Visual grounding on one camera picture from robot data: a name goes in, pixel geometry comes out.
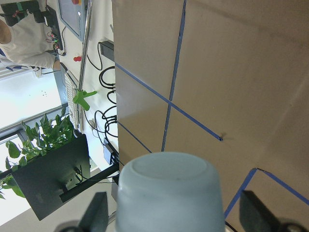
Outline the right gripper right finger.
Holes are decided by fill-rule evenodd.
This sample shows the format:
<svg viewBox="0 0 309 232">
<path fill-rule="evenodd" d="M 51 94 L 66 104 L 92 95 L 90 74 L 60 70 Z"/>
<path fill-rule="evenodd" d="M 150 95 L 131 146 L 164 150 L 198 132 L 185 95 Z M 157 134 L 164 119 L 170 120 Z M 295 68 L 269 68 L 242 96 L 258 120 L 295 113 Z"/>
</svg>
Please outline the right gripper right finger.
<svg viewBox="0 0 309 232">
<path fill-rule="evenodd" d="M 287 226 L 273 215 L 253 191 L 240 196 L 239 220 L 246 232 L 288 232 Z"/>
</svg>

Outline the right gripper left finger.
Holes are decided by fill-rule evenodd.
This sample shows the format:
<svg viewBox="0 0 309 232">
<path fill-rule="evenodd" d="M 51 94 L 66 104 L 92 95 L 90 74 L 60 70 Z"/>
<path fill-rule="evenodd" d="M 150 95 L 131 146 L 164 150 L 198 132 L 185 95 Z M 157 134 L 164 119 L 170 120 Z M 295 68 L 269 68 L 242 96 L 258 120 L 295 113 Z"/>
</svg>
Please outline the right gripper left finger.
<svg viewBox="0 0 309 232">
<path fill-rule="evenodd" d="M 107 225 L 107 193 L 97 192 L 80 220 L 78 227 L 81 232 L 105 232 Z"/>
</svg>

